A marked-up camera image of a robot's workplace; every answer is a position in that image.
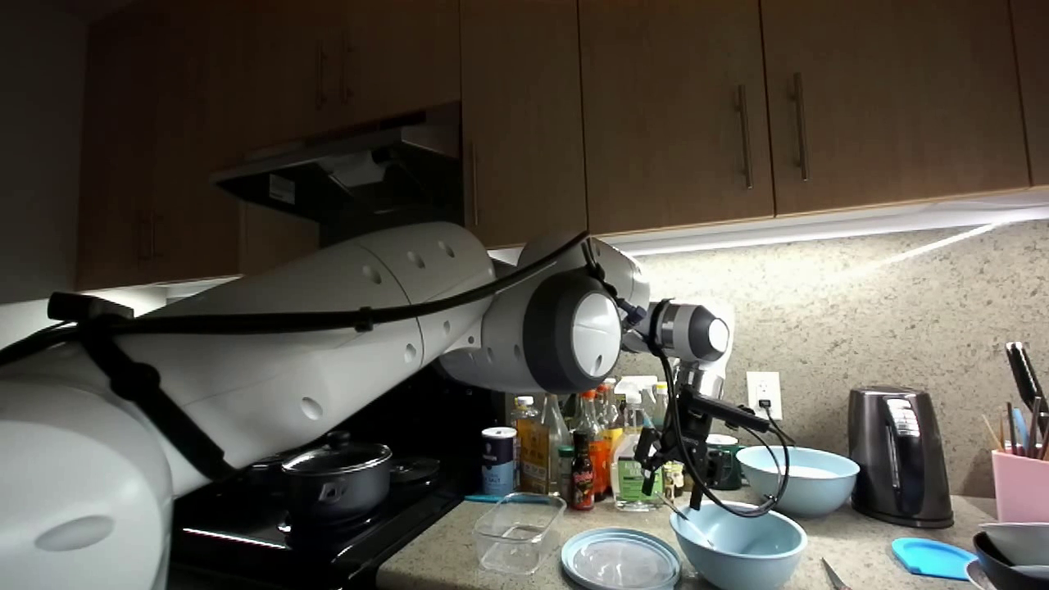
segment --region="lid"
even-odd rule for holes
[[[930,537],[894,537],[891,555],[910,574],[945,579],[968,579],[968,563],[976,560],[976,555]]]
[[[594,528],[574,535],[559,548],[559,571],[571,584],[588,590],[675,588],[680,574],[670,545],[629,528]]]

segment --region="electric kettle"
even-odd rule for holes
[[[941,425],[925,391],[848,391],[853,509],[904,528],[950,528]]]

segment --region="blue bowl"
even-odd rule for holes
[[[859,467],[848,457],[785,447],[790,451],[790,483],[780,500],[780,513],[795,518],[832,515],[853,500]],[[761,500],[769,500],[780,485],[784,448],[780,447],[748,447],[738,451],[738,462],[748,474],[748,489]]]
[[[785,588],[806,550],[806,530],[780,513],[738,518],[718,504],[702,504],[697,513],[672,515],[670,525],[694,574],[714,588]]]

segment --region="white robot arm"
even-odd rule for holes
[[[149,388],[120,391],[104,359],[154,367],[167,406],[243,470],[431,362],[488,391],[566,392],[599,384],[621,346],[726,347],[718,318],[650,309],[639,269],[604,243],[524,249],[520,269],[494,274],[458,228],[395,228],[136,321],[79,321],[2,352],[2,588],[165,588],[170,503],[207,470],[128,401]]]

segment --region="countertop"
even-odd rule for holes
[[[481,571],[475,555],[475,523],[486,515],[486,509],[488,504],[473,504],[473,503],[455,504],[446,518],[439,518],[401,555],[394,555],[380,567],[376,584],[390,590],[395,588],[406,588],[406,590],[417,590],[417,588],[566,588],[556,567],[556,550],[547,550],[532,577]],[[837,515],[826,515],[826,518],[793,518],[811,535],[811,548],[795,563],[793,577],[785,579],[785,588],[802,588],[802,590],[828,588],[819,556],[826,556],[853,590],[859,588],[882,588],[882,590],[969,588],[964,579],[914,577],[888,550],[891,537],[936,537],[969,550],[973,535],[988,523],[993,523],[993,500],[954,494],[950,509],[954,509],[954,528],[941,528],[941,530],[894,528],[886,523],[862,518],[853,509],[840,509]],[[565,518],[556,518],[554,525],[559,541],[589,528],[636,528],[661,537],[680,560],[680,588],[685,590],[706,588],[694,577],[685,555],[679,550],[679,541],[670,528],[670,509],[654,509],[646,515],[621,515],[611,503],[604,503],[594,513],[565,513]]]

